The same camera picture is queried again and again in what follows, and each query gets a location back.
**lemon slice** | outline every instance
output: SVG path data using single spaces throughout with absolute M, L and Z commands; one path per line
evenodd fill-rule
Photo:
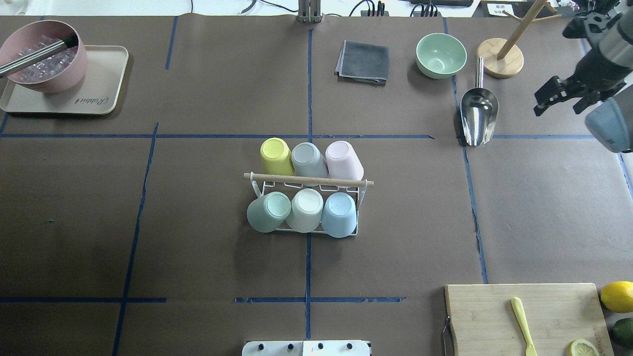
M 576 339 L 569 346 L 571 356 L 600 356 L 596 347 L 585 339 Z

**yellow cup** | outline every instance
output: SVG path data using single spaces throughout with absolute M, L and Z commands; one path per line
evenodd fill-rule
M 261 144 L 260 156 L 264 174 L 294 175 L 290 148 L 284 140 L 267 139 Z

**wooden base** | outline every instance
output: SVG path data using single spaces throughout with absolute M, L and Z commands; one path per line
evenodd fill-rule
M 479 44 L 477 57 L 484 57 L 486 74 L 495 78 L 510 78 L 517 75 L 523 68 L 523 53 L 515 44 L 510 52 L 502 59 L 497 59 L 497 54 L 506 43 L 501 38 L 491 38 Z

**ice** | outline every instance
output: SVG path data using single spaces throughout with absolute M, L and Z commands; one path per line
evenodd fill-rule
M 59 39 L 42 35 L 34 48 L 24 48 L 18 52 L 18 56 L 24 57 L 57 41 Z M 20 70 L 18 72 L 20 74 L 20 82 L 30 84 L 53 78 L 70 65 L 70 62 L 75 58 L 76 50 L 76 48 L 66 49 Z

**folded towel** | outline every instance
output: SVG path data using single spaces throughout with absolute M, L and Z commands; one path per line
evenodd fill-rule
M 385 84 L 389 75 L 389 47 L 343 41 L 335 73 L 359 82 Z

